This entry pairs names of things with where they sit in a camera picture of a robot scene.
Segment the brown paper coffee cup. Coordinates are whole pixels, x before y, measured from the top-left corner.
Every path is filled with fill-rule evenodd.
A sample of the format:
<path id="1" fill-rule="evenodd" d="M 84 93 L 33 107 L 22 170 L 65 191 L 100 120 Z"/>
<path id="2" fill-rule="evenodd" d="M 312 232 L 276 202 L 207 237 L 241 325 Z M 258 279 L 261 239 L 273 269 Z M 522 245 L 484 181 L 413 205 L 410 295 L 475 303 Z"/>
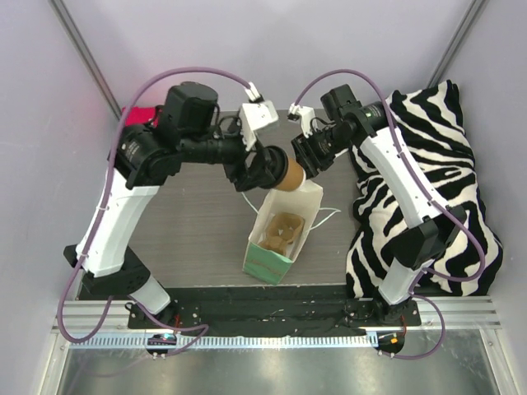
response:
<path id="1" fill-rule="evenodd" d="M 273 188 L 283 192 L 293 192 L 305 182 L 305 170 L 291 157 L 287 157 L 285 171 L 278 177 Z"/>

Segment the printed paper gift bag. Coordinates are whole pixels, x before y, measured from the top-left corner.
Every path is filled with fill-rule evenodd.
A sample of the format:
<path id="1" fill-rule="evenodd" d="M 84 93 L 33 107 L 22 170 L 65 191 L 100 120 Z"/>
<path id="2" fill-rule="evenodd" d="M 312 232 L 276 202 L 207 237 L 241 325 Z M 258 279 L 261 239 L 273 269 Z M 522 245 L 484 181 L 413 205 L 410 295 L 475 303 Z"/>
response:
<path id="1" fill-rule="evenodd" d="M 278 285 L 300 254 L 323 208 L 323 188 L 305 181 L 293 192 L 270 190 L 257 210 L 248 237 L 242 270 L 269 285 Z"/>

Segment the tan cloth lump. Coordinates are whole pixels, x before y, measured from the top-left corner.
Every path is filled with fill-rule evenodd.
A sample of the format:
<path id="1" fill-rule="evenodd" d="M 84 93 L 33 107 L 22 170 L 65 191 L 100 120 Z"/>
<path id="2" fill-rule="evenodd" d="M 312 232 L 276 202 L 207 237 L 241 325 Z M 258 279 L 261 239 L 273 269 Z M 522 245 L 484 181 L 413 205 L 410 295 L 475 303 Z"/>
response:
<path id="1" fill-rule="evenodd" d="M 285 256 L 287 248 L 300 237 L 304 224 L 302 216 L 279 212 L 268 223 L 259 247 Z"/>

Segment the black plastic cup lid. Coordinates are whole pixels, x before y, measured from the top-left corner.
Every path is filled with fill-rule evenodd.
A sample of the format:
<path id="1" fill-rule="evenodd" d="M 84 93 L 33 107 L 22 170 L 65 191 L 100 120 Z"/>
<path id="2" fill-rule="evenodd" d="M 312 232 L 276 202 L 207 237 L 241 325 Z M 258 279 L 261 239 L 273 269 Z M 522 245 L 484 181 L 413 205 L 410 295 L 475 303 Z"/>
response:
<path id="1" fill-rule="evenodd" d="M 271 188 L 278 186 L 284 179 L 288 171 L 289 158 L 287 153 L 278 146 L 268 146 L 268 153 L 271 156 Z"/>

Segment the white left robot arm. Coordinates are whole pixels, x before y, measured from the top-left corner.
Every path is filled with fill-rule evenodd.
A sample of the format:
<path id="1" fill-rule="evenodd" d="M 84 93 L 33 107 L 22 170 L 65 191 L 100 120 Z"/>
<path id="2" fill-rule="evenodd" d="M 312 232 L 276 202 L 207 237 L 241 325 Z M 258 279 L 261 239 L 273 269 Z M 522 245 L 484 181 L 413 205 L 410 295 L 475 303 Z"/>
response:
<path id="1" fill-rule="evenodd" d="M 110 192 L 93 216 L 96 235 L 64 249 L 64 257 L 85 272 L 83 285 L 96 296 L 129 295 L 157 328 L 175 320 L 177 304 L 129 247 L 147 204 L 184 163 L 222 165 L 236 191 L 270 189 L 285 178 L 287 156 L 264 146 L 258 135 L 278 124 L 277 111 L 249 88 L 238 112 L 219 115 L 218 93 L 186 81 L 172 86 L 154 119 L 124 128 L 119 138 Z"/>

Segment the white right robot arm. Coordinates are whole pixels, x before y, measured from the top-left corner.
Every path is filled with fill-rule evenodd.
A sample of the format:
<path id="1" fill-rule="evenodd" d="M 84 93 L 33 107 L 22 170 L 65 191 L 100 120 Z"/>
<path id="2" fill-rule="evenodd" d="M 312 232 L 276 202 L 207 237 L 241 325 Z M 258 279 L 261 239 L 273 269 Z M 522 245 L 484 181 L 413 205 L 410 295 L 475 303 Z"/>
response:
<path id="1" fill-rule="evenodd" d="M 326 120 L 315 111 L 291 104 L 288 118 L 301 125 L 293 146 L 296 161 L 313 179 L 348 150 L 371 165 L 385 195 L 393 200 L 404 228 L 389 235 L 386 248 L 391 262 L 372 294 L 373 319 L 383 325 L 397 320 L 411 299 L 417 276 L 442 255 L 466 219 L 461 206 L 451 206 L 418 168 L 386 100 L 362 105 L 348 85 L 322 96 Z"/>

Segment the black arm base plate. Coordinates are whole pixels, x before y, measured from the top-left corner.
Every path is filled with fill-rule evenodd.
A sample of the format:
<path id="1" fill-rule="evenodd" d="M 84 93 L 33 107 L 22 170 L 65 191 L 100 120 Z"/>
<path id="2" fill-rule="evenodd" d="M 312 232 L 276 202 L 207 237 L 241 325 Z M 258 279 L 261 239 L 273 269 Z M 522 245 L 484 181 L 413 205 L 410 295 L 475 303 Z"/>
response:
<path id="1" fill-rule="evenodd" d="M 168 294 L 171 302 L 156 315 L 156 322 L 128 302 L 129 327 L 207 324 L 210 337 L 336 337 L 422 323 L 414 301 L 398 317 L 380 319 L 370 300 L 352 299 L 343 285 L 172 288 Z"/>

